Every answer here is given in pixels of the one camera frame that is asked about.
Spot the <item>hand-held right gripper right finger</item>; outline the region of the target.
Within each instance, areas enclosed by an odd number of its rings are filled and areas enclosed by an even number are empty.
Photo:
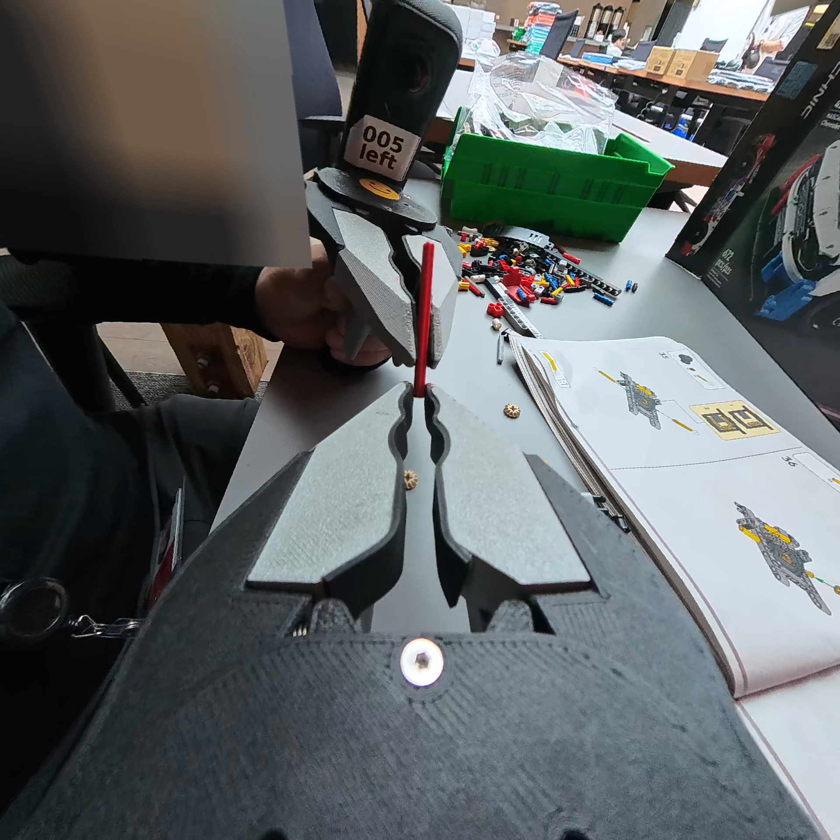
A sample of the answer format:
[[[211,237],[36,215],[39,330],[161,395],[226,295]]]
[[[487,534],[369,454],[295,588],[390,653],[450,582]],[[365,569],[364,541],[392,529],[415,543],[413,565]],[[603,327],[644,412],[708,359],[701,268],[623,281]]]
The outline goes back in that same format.
[[[437,573],[450,606],[487,629],[501,603],[594,590],[592,578],[520,448],[438,385],[426,424],[435,464]]]

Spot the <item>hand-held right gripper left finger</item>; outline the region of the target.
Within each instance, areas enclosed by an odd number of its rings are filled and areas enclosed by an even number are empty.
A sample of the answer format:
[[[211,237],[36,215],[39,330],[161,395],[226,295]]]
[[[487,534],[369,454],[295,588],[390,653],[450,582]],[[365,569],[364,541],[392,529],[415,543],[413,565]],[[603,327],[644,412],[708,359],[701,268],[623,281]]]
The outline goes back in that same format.
[[[403,571],[404,457],[413,387],[401,382],[278,475],[286,493],[251,588],[341,601],[354,618]]]

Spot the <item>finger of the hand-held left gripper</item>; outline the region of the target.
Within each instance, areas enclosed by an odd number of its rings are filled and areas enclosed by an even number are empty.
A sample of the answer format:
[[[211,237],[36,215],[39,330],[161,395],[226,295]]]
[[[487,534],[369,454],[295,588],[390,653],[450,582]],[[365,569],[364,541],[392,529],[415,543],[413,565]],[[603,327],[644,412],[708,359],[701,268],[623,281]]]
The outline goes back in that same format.
[[[435,242],[427,353],[427,365],[435,369],[443,358],[452,330],[463,256],[446,227],[436,226],[421,234],[405,235],[402,243],[411,267],[406,283],[419,281],[423,246],[427,241]]]
[[[389,220],[381,227],[347,209],[332,210],[343,247],[333,277],[351,303],[344,325],[343,356],[353,361],[367,337],[374,334],[394,362],[417,361],[413,298],[392,257],[389,234],[404,234],[407,226]]]

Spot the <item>red lego axle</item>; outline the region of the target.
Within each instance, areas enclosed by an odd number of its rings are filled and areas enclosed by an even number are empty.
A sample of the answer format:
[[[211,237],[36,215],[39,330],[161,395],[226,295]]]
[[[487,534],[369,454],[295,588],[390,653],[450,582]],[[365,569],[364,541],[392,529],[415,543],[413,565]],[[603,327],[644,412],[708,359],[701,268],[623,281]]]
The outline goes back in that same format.
[[[429,339],[431,329],[432,287],[434,279],[435,246],[431,240],[424,241],[421,273],[417,297],[416,321],[416,364],[413,381],[413,395],[423,399],[426,392]]]

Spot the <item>person's left forearm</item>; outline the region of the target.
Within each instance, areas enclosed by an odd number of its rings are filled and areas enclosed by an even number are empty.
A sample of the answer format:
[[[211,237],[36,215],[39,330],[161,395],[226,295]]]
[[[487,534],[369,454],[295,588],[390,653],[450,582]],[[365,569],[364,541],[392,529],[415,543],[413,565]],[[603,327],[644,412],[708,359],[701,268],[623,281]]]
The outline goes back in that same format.
[[[56,262],[67,269],[64,307],[81,322],[221,322],[277,341],[257,311],[259,267],[50,255],[21,248],[11,255],[26,266]]]

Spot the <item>pile of loose lego pieces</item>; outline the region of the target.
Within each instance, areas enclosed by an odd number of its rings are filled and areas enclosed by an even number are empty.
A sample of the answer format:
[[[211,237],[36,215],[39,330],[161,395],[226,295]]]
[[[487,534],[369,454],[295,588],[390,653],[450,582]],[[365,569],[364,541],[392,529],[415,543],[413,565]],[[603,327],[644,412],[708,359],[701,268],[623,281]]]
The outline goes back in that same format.
[[[484,230],[463,227],[457,247],[463,256],[462,273],[474,285],[520,284],[530,305],[558,305],[564,297],[590,292],[606,306],[624,293],[635,293],[637,283],[615,286],[585,269],[581,259],[557,246],[549,236],[520,226],[493,224]]]

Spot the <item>lego instruction booklet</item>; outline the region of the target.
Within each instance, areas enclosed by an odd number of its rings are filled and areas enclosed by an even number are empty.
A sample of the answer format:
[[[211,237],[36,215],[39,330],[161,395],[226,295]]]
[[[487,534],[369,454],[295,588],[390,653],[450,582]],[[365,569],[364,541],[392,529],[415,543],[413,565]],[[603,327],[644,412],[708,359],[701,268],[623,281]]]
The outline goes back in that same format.
[[[839,819],[839,475],[664,337],[511,337],[594,492],[654,556],[765,756],[827,838]]]

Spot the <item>black lego set box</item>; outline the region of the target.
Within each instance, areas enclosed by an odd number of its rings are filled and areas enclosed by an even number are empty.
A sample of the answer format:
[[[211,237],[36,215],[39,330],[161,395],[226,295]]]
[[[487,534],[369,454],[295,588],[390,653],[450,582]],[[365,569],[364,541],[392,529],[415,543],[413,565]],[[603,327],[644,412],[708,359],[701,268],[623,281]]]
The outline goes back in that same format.
[[[828,2],[667,258],[839,420],[839,2]]]

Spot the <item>person's left hand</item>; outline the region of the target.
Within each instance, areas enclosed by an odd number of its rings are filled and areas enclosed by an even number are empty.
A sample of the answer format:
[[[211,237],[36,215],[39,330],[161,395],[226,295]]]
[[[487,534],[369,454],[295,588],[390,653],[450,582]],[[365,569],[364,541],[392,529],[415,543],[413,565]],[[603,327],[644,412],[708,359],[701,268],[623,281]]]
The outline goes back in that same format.
[[[310,238],[311,268],[266,267],[255,287],[260,322],[277,340],[298,350],[329,349],[331,356],[357,366],[381,364],[391,358],[385,344],[373,334],[349,360],[343,337],[350,300],[333,279],[333,267],[323,244]]]

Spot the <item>black office chair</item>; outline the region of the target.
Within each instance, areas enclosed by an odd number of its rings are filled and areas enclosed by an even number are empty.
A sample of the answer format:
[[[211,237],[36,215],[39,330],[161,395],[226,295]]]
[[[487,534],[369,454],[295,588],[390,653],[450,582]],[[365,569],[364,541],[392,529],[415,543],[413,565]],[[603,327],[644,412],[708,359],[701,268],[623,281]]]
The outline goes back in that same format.
[[[331,165],[343,130],[335,67],[357,63],[355,1],[285,1],[292,90],[303,170]]]

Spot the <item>green plastic bin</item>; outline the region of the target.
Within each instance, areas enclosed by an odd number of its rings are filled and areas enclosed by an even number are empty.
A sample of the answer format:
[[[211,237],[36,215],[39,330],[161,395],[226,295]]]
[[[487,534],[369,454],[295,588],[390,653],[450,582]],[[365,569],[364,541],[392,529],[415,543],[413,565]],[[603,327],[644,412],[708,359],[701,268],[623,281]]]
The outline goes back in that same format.
[[[449,139],[441,204],[452,218],[612,243],[624,240],[674,168],[626,133],[607,141],[604,154],[470,131]]]

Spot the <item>clear plastic bags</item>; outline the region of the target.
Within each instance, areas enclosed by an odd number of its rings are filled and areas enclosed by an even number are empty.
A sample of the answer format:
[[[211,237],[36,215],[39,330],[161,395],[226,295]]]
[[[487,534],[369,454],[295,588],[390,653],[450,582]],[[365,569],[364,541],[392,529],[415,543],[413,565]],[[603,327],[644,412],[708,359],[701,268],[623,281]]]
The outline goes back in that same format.
[[[453,144],[464,133],[559,151],[603,154],[615,116],[613,95],[561,63],[525,52],[476,66]]]

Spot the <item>ID badge card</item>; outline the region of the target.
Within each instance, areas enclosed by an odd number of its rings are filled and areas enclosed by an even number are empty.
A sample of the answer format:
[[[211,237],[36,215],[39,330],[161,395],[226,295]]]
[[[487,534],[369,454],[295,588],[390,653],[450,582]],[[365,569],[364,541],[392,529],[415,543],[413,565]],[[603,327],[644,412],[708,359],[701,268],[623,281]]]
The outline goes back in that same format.
[[[182,559],[185,496],[186,487],[182,486],[175,494],[171,515],[160,534],[157,554],[150,573],[148,609],[161,598]]]

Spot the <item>wooden table leg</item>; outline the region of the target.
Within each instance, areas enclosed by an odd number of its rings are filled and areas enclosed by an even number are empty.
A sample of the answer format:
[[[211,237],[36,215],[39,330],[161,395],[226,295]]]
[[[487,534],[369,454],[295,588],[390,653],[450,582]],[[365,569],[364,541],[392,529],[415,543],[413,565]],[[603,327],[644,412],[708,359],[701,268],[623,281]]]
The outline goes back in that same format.
[[[268,364],[262,337],[220,322],[161,327],[195,394],[217,398],[256,394]]]

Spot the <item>black badge reel with clip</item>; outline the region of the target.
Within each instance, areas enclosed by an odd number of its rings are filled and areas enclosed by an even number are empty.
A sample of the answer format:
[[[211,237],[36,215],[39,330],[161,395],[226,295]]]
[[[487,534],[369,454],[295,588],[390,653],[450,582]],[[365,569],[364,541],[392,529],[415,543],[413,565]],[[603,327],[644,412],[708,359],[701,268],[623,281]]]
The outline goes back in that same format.
[[[124,640],[144,623],[130,617],[100,623],[70,607],[70,595],[55,579],[38,577],[8,585],[1,596],[2,645],[30,647],[64,637]]]

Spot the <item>long wooden table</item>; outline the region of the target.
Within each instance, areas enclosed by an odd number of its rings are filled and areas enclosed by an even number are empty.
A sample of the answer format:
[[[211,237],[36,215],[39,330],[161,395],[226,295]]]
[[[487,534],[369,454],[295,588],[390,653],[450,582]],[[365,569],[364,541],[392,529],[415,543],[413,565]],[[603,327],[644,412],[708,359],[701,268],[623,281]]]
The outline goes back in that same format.
[[[694,141],[701,144],[727,111],[740,112],[742,116],[753,119],[769,98],[765,92],[723,87],[707,81],[661,77],[646,70],[615,68],[569,56],[561,56],[558,61],[616,93],[618,107],[624,112],[632,104],[633,97],[643,103],[659,103],[664,108],[654,123],[659,128],[665,126],[665,119],[671,111],[682,112],[693,108],[695,118],[691,128],[695,131]]]

